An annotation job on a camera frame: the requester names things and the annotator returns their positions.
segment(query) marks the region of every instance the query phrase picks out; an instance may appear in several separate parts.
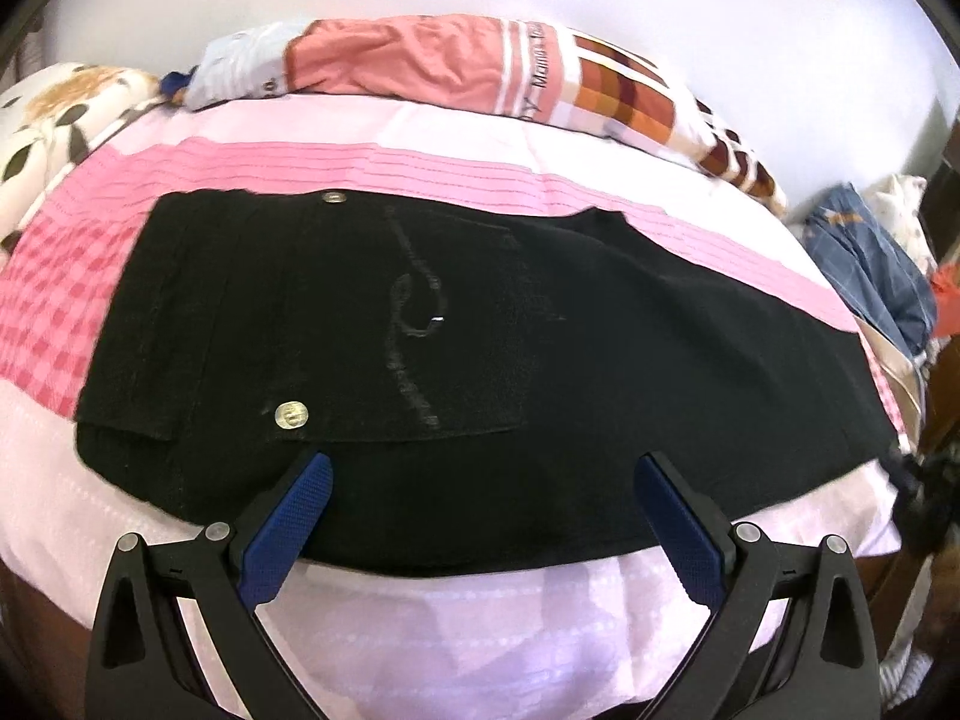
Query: silver screw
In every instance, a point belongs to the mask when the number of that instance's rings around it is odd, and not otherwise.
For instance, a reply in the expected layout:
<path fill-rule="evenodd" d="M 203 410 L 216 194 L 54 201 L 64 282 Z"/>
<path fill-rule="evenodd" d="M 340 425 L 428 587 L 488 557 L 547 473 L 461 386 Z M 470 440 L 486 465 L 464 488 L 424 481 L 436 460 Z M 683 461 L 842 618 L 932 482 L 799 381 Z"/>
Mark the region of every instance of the silver screw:
<path fill-rule="evenodd" d="M 837 555 L 843 555 L 847 550 L 847 543 L 840 536 L 827 536 L 827 547 L 830 552 L 836 552 Z"/>
<path fill-rule="evenodd" d="M 752 522 L 741 522 L 736 526 L 736 534 L 749 544 L 760 541 L 760 528 Z"/>
<path fill-rule="evenodd" d="M 133 547 L 136 547 L 136 543 L 140 541 L 136 533 L 124 533 L 123 536 L 117 539 L 117 549 L 121 552 L 130 552 Z"/>
<path fill-rule="evenodd" d="M 214 522 L 206 527 L 203 534 L 210 541 L 223 541 L 230 535 L 230 526 L 226 522 Z"/>

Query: metal button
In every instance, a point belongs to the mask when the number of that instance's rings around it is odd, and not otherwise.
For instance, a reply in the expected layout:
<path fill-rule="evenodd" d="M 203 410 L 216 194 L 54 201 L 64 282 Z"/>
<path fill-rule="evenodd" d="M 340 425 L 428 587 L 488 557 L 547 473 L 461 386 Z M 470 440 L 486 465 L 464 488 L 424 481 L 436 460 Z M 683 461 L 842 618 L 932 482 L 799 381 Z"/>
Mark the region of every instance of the metal button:
<path fill-rule="evenodd" d="M 309 418 L 309 412 L 299 400 L 281 403 L 274 412 L 274 419 L 277 420 L 277 424 L 285 430 L 304 426 L 307 418 Z"/>
<path fill-rule="evenodd" d="M 748 544 L 760 541 L 760 528 L 752 522 L 741 522 L 736 526 L 736 534 Z"/>
<path fill-rule="evenodd" d="M 130 552 L 133 547 L 136 547 L 138 541 L 140 539 L 136 536 L 136 533 L 124 533 L 117 541 L 117 549 L 121 552 Z"/>
<path fill-rule="evenodd" d="M 230 526 L 226 522 L 213 522 L 206 527 L 203 534 L 210 541 L 223 541 L 230 535 Z"/>
<path fill-rule="evenodd" d="M 847 543 L 840 536 L 827 536 L 827 547 L 830 552 L 836 552 L 837 555 L 843 555 L 847 550 Z"/>

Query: floral pillow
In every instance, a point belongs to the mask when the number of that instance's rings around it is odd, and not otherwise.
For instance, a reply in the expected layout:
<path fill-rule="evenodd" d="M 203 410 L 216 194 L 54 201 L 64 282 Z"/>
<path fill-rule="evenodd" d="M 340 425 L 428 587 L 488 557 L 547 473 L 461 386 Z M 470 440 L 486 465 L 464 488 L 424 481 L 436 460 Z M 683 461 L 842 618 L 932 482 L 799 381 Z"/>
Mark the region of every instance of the floral pillow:
<path fill-rule="evenodd" d="M 155 76 L 61 63 L 0 95 L 0 268 L 47 191 L 157 103 Z"/>

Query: light blue fabric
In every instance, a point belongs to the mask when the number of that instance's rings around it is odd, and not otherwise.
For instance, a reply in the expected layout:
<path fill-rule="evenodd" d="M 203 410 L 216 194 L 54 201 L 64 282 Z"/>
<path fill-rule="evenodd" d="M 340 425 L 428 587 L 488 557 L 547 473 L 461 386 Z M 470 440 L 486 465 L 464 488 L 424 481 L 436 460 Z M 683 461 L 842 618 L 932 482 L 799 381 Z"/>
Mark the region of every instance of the light blue fabric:
<path fill-rule="evenodd" d="M 224 100 L 285 95 L 284 51 L 309 23 L 309 19 L 268 23 L 217 38 L 203 52 L 184 105 L 196 111 Z"/>
<path fill-rule="evenodd" d="M 933 290 L 852 186 L 808 216 L 803 246 L 853 314 L 911 360 L 923 352 L 937 322 Z"/>

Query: gold button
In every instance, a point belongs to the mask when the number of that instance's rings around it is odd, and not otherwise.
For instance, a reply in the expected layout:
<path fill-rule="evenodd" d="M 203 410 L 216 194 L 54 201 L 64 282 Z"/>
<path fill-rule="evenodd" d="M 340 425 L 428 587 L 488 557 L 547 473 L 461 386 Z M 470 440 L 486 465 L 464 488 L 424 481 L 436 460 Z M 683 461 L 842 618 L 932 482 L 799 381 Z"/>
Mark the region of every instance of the gold button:
<path fill-rule="evenodd" d="M 309 413 L 307 413 L 306 406 L 299 400 L 281 403 L 274 412 L 274 419 L 277 420 L 277 424 L 285 430 L 304 426 L 308 417 Z"/>

